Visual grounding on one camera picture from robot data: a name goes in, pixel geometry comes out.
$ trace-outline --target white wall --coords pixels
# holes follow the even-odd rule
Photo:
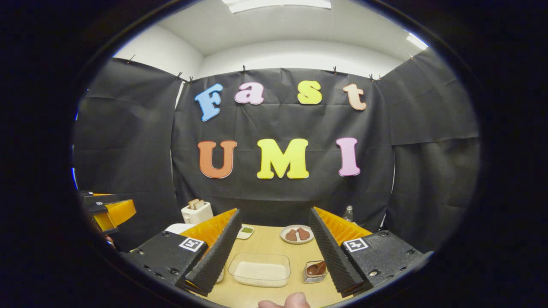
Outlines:
[[[196,76],[204,56],[172,32],[152,26],[122,47],[113,57],[130,59],[188,79]]]
[[[224,50],[203,59],[195,78],[273,67],[333,70],[375,79],[403,63],[371,49],[327,41],[273,41]]]

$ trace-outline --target hand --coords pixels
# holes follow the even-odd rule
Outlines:
[[[116,248],[116,246],[114,246],[114,241],[112,240],[112,238],[111,238],[110,236],[105,235],[105,239],[106,239],[108,242],[110,242],[114,248]]]
[[[303,292],[293,293],[286,298],[286,303],[283,306],[277,305],[269,300],[262,300],[259,302],[259,308],[310,308],[310,305],[306,301],[305,294]]]

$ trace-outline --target small white dish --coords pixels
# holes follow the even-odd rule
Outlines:
[[[221,274],[219,275],[219,278],[217,278],[217,282],[216,282],[216,283],[221,282],[221,280],[222,280],[223,277],[225,277],[225,267],[224,267],[224,266],[222,267]]]
[[[240,228],[240,231],[238,232],[238,236],[236,238],[248,239],[253,234],[253,232],[255,232],[255,228],[251,226],[242,225],[242,227]]]
[[[310,233],[310,237],[303,241],[303,240],[301,240],[301,238],[299,237],[299,233],[297,232],[297,240],[295,242],[286,239],[286,234],[289,233],[289,231],[291,231],[292,229],[297,230],[298,228],[303,228],[306,232]],[[287,227],[283,228],[282,231],[280,231],[279,236],[284,241],[286,241],[288,243],[291,243],[291,244],[304,244],[304,243],[308,243],[309,241],[311,241],[314,238],[314,233],[312,233],[312,229],[310,229],[310,227],[308,227],[308,226],[290,225],[290,226],[287,226]]]

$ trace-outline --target white plate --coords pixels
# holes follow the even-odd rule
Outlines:
[[[297,232],[297,241],[296,242],[293,242],[293,241],[290,241],[288,239],[286,239],[286,234],[289,233],[289,231],[291,229],[295,229],[297,230],[298,228],[303,228],[305,231],[307,231],[308,233],[310,233],[310,237],[304,241],[302,241],[299,237],[299,233]],[[308,226],[303,226],[303,225],[290,225],[290,226],[287,226],[285,228],[282,229],[282,231],[280,231],[279,233],[279,236],[286,242],[288,243],[291,243],[291,244],[304,244],[304,243],[308,243],[309,241],[311,241],[313,238],[314,238],[314,233],[312,233],[312,230],[310,229],[310,227]]]
[[[250,228],[251,229],[251,233],[246,233],[246,232],[242,232],[242,230],[244,228]],[[242,227],[240,228],[240,231],[238,232],[238,236],[236,238],[239,238],[239,239],[248,239],[252,234],[253,232],[255,232],[255,228],[251,227],[251,226],[246,226],[246,225],[242,225]]]
[[[180,234],[184,231],[196,226],[195,224],[172,224],[167,227],[165,230],[171,233]]]

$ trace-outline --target letter m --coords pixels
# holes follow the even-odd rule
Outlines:
[[[305,139],[293,139],[282,153],[274,139],[261,139],[257,142],[261,148],[261,171],[257,173],[259,179],[272,179],[274,173],[270,165],[274,167],[276,174],[282,178],[290,166],[287,177],[290,179],[306,179],[309,177],[306,171],[305,149],[308,141]]]

